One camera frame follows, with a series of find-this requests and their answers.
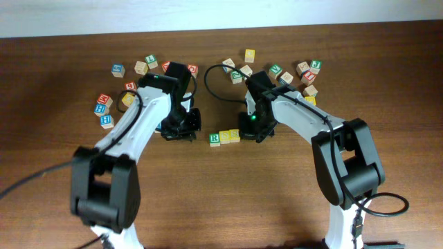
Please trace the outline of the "plain wooden block right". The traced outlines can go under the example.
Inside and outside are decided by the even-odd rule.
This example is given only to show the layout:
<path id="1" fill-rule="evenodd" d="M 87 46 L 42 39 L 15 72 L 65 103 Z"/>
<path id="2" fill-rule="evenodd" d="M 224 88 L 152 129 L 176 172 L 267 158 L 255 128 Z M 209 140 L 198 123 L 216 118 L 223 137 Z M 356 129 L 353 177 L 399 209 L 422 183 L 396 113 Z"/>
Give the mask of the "plain wooden block right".
<path id="1" fill-rule="evenodd" d="M 311 85 L 305 87 L 302 94 L 304 96 L 316 97 L 316 95 L 318 94 L 318 90 L 316 89 L 316 87 L 314 85 L 311 84 Z"/>

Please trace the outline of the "red 6 number block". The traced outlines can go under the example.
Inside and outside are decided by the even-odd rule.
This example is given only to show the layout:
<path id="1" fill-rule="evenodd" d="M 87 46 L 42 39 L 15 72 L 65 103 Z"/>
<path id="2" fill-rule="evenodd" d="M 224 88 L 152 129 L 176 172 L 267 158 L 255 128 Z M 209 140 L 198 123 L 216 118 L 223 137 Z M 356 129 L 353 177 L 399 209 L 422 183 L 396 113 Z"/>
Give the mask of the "red 6 number block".
<path id="1" fill-rule="evenodd" d="M 135 91 L 136 89 L 137 89 L 137 84 L 134 81 L 125 83 L 125 90 Z"/>

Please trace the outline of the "yellow block far left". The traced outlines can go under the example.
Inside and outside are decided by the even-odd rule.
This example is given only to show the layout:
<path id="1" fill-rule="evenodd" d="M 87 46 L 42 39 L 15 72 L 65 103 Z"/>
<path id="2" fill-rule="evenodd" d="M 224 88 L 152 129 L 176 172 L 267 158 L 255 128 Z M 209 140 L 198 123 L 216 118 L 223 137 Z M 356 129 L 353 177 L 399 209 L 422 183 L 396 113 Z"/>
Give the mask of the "yellow block far left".
<path id="1" fill-rule="evenodd" d="M 136 97 L 133 93 L 126 93 L 122 97 L 121 101 L 126 107 L 130 107 L 132 105 L 132 103 L 134 102 L 135 98 Z"/>

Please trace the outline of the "yellow block top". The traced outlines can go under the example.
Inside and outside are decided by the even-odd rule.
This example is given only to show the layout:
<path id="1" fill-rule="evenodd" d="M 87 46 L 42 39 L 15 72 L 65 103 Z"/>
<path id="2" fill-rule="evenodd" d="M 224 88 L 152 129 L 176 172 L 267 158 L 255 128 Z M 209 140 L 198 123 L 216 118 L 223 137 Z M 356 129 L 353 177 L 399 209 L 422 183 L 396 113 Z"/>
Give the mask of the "yellow block top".
<path id="1" fill-rule="evenodd" d="M 253 63 L 254 60 L 255 60 L 255 50 L 253 50 L 253 49 L 246 49 L 245 50 L 244 61 L 246 63 Z"/>

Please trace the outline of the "red I letter block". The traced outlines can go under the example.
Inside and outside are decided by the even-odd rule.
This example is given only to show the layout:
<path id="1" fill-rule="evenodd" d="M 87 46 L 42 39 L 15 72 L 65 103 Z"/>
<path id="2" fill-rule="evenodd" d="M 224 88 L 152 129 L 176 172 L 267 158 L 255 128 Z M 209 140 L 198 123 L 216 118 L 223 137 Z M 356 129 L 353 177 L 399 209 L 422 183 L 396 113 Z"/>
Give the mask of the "red I letter block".
<path id="1" fill-rule="evenodd" d="M 316 74 L 311 71 L 306 71 L 301 77 L 301 82 L 306 86 L 312 84 L 312 82 L 316 79 Z"/>

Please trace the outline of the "red Q letter block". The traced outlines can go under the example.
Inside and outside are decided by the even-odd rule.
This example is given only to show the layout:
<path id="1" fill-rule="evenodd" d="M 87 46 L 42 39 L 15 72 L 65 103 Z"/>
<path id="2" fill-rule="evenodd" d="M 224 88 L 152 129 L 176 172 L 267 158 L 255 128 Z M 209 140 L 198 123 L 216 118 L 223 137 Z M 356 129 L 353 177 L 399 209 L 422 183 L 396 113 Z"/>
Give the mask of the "red Q letter block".
<path id="1" fill-rule="evenodd" d="M 199 72 L 199 67 L 197 65 L 189 64 L 188 70 L 191 72 L 193 77 L 197 78 Z"/>

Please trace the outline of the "green Z letter block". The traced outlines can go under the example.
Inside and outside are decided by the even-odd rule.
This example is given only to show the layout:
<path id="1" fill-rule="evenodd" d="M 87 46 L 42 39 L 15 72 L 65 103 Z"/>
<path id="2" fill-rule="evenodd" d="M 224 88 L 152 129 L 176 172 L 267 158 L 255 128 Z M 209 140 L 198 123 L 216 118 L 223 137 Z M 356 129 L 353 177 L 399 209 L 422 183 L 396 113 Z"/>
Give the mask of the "green Z letter block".
<path id="1" fill-rule="evenodd" d="M 231 71 L 230 72 L 230 78 L 231 78 L 231 82 L 233 84 L 239 84 L 243 80 L 242 74 L 237 72 L 237 71 Z"/>

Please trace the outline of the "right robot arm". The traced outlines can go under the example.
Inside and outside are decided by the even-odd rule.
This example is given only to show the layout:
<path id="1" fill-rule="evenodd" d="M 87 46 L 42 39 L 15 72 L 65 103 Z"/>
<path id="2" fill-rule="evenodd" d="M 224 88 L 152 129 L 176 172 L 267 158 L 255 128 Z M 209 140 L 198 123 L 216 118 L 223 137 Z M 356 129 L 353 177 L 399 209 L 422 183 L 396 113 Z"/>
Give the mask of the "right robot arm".
<path id="1" fill-rule="evenodd" d="M 304 99 L 294 87 L 276 86 L 264 71 L 246 79 L 247 110 L 240 114 L 240 136 L 261 143 L 276 125 L 294 130 L 310 145 L 318 186 L 330 204 L 324 248 L 363 248 L 365 216 L 386 175 L 369 126 L 345 121 Z"/>

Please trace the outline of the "blue-sided Q wooden block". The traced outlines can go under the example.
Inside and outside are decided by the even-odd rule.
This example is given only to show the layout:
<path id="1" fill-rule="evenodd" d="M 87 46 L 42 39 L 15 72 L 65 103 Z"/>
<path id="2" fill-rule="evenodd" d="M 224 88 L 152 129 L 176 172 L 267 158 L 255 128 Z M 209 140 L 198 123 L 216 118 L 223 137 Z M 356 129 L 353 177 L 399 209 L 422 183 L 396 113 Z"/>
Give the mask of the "blue-sided Q wooden block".
<path id="1" fill-rule="evenodd" d="M 223 70 L 225 73 L 229 73 L 232 71 L 232 68 L 235 68 L 235 63 L 231 58 L 225 59 L 222 64 L 224 65 Z"/>

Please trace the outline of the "blue H letter block lower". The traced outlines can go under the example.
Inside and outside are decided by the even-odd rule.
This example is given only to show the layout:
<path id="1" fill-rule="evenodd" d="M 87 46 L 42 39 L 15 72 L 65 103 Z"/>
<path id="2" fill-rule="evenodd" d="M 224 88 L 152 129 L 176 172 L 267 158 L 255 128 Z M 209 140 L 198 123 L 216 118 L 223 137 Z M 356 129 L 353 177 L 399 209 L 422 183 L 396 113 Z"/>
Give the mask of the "blue H letter block lower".
<path id="1" fill-rule="evenodd" d="M 105 115 L 100 117 L 100 126 L 103 129 L 110 129 L 114 127 L 114 119 L 111 115 Z"/>

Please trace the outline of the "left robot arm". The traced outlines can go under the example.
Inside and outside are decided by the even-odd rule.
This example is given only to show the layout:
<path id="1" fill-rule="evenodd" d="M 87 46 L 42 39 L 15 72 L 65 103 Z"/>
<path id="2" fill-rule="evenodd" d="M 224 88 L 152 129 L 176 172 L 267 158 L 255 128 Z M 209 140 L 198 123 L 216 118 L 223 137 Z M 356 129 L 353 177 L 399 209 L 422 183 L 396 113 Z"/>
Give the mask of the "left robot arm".
<path id="1" fill-rule="evenodd" d="M 70 211 L 104 248 L 142 248 L 134 225 L 141 204 L 137 162 L 156 129 L 167 141 L 196 138 L 200 112 L 185 95 L 193 80 L 188 67 L 176 62 L 162 75 L 145 74 L 113 129 L 94 148 L 74 153 Z"/>

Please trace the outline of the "yellow E letter block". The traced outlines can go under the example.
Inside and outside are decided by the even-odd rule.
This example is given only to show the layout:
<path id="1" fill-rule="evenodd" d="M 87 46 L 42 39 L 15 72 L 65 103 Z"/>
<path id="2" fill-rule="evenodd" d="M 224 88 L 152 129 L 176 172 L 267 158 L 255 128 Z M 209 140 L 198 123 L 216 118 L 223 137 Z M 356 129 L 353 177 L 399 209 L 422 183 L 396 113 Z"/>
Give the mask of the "yellow E letter block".
<path id="1" fill-rule="evenodd" d="M 310 103 L 310 104 L 316 106 L 316 99 L 315 99 L 314 96 L 305 96 L 305 100 L 306 100 L 308 103 Z"/>

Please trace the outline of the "blue S letter block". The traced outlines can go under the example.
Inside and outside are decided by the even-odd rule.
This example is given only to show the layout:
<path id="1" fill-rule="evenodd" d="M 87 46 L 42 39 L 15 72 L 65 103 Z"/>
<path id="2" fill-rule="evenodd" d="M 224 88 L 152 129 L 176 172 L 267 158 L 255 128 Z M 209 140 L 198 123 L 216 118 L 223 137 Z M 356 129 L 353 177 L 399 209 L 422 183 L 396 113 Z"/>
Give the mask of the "blue S letter block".
<path id="1" fill-rule="evenodd" d="M 113 64 L 111 73 L 114 77 L 124 77 L 125 67 L 122 64 Z"/>

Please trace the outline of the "green J letter block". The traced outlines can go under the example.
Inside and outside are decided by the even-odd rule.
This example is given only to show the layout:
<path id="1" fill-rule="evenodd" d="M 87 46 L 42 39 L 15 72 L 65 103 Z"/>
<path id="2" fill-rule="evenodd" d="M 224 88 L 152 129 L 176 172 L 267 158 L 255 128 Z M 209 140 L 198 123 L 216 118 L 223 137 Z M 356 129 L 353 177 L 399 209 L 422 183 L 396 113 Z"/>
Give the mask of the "green J letter block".
<path id="1" fill-rule="evenodd" d="M 321 67 L 322 67 L 322 62 L 320 60 L 312 60 L 310 64 L 310 71 L 313 74 L 318 75 Z"/>

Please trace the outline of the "green R letter block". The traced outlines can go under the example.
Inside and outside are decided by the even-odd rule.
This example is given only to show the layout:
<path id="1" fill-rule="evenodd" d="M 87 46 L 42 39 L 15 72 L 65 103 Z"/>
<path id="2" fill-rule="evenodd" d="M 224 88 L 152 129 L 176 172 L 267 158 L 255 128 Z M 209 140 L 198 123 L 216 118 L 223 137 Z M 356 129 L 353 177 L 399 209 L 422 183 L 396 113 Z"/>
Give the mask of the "green R letter block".
<path id="1" fill-rule="evenodd" d="M 218 133 L 211 133 L 209 135 L 209 143 L 211 147 L 218 147 L 221 145 L 221 140 Z"/>

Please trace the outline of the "wooden K letter block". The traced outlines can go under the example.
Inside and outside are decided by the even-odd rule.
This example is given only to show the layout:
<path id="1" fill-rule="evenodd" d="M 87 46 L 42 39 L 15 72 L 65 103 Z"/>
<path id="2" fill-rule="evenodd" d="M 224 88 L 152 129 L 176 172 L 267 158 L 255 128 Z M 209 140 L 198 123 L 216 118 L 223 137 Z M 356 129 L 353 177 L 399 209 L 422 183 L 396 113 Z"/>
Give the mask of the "wooden K letter block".
<path id="1" fill-rule="evenodd" d="M 310 70 L 310 66 L 307 62 L 301 62 L 301 63 L 297 64 L 297 66 L 296 66 L 296 71 L 297 71 L 298 75 L 301 77 L 309 70 Z"/>

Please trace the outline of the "wooden block beside Z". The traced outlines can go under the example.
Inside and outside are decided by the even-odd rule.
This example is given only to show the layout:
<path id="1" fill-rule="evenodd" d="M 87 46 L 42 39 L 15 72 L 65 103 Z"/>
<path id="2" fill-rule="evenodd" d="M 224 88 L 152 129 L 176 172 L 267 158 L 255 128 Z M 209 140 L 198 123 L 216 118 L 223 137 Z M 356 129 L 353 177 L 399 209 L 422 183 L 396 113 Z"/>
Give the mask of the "wooden block beside Z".
<path id="1" fill-rule="evenodd" d="M 250 77 L 253 74 L 253 70 L 251 69 L 251 67 L 249 65 L 245 65 L 243 67 L 241 67 L 241 72 L 243 72 L 243 74 L 247 75 L 248 77 Z"/>

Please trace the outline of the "plain wooden block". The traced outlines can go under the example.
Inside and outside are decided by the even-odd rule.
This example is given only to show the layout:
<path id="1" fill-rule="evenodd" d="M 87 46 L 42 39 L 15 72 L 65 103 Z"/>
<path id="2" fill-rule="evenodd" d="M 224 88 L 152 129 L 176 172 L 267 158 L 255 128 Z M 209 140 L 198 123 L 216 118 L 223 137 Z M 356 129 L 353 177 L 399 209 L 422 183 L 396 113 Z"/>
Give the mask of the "plain wooden block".
<path id="1" fill-rule="evenodd" d="M 145 62 L 137 61 L 134 66 L 134 71 L 139 75 L 145 75 L 148 72 L 148 65 Z"/>
<path id="2" fill-rule="evenodd" d="M 314 85 L 311 84 L 311 85 L 305 87 L 302 94 L 304 96 L 316 97 L 316 95 L 318 94 L 318 90 L 316 89 L 316 87 Z"/>

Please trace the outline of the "red A letter block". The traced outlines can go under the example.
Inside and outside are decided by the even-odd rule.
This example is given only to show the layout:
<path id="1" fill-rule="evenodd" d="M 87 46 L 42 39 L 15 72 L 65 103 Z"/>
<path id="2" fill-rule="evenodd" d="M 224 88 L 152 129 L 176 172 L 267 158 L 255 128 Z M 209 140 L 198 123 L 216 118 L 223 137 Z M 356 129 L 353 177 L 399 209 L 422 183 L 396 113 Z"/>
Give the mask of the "red A letter block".
<path id="1" fill-rule="evenodd" d="M 162 67 L 164 73 L 167 71 L 169 65 L 170 65 L 170 61 L 166 61 L 166 62 L 162 63 L 161 67 Z"/>

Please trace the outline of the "blue H letter block upper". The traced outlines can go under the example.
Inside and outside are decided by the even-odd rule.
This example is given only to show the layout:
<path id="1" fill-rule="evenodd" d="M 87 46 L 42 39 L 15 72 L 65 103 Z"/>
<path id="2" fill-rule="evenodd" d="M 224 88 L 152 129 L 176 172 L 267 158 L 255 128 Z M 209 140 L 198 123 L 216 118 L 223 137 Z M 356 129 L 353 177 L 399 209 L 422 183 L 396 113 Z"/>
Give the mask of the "blue H letter block upper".
<path id="1" fill-rule="evenodd" d="M 93 111 L 98 117 L 105 116 L 109 113 L 109 108 L 105 104 L 99 104 L 97 103 L 94 111 Z"/>

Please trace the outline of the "green V letter block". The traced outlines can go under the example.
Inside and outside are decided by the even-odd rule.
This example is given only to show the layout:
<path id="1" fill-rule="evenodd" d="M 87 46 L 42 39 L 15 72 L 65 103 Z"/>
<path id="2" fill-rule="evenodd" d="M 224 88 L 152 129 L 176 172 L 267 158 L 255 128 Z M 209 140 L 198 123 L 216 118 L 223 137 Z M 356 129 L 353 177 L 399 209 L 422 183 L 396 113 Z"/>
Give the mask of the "green V letter block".
<path id="1" fill-rule="evenodd" d="M 282 67 L 279 64 L 273 64 L 269 69 L 269 76 L 272 79 L 277 79 L 277 77 L 281 74 Z"/>

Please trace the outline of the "green L letter block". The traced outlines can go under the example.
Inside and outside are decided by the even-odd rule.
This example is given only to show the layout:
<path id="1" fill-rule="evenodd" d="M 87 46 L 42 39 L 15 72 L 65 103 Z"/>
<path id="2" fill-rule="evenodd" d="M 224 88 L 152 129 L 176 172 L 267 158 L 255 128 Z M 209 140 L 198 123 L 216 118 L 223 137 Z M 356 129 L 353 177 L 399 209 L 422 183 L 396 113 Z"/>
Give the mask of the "green L letter block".
<path id="1" fill-rule="evenodd" d="M 155 55 L 148 55 L 145 57 L 145 62 L 149 69 L 156 68 L 158 66 L 158 61 Z"/>

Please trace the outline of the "yellow S letter block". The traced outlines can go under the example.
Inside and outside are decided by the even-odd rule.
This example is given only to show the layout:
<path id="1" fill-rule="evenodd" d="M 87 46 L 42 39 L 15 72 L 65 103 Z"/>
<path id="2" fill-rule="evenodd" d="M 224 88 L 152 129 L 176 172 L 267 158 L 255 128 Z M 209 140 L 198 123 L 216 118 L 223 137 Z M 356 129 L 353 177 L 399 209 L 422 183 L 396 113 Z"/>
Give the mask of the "yellow S letter block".
<path id="1" fill-rule="evenodd" d="M 230 129 L 229 138 L 231 143 L 239 142 L 240 141 L 239 129 Z"/>
<path id="2" fill-rule="evenodd" d="M 219 139 L 221 144 L 229 144 L 230 143 L 230 131 L 220 131 L 219 132 Z"/>

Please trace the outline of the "red M letter block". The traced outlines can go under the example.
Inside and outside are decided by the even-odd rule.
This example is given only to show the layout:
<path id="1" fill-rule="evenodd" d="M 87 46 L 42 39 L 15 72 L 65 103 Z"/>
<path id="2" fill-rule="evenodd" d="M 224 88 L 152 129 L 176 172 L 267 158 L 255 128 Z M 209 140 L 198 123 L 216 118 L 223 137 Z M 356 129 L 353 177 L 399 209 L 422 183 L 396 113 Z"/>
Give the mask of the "red M letter block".
<path id="1" fill-rule="evenodd" d="M 109 95 L 101 93 L 99 95 L 98 99 L 97 99 L 97 103 L 98 104 L 103 104 L 107 108 L 109 108 L 112 105 L 113 100 L 111 99 L 111 97 Z"/>

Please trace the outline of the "blue h letter block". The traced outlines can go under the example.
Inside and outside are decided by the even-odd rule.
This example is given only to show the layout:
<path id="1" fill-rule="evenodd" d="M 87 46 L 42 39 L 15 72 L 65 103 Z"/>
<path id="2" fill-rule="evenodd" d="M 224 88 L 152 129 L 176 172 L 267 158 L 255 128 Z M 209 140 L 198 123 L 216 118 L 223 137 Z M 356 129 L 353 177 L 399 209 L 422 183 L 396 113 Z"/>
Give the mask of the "blue h letter block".
<path id="1" fill-rule="evenodd" d="M 97 103 L 94 111 L 93 111 L 98 117 L 105 116 L 109 113 L 109 108 L 105 104 L 99 104 Z"/>
<path id="2" fill-rule="evenodd" d="M 114 119 L 111 115 L 105 115 L 100 117 L 100 126 L 103 129 L 110 129 L 114 127 Z"/>

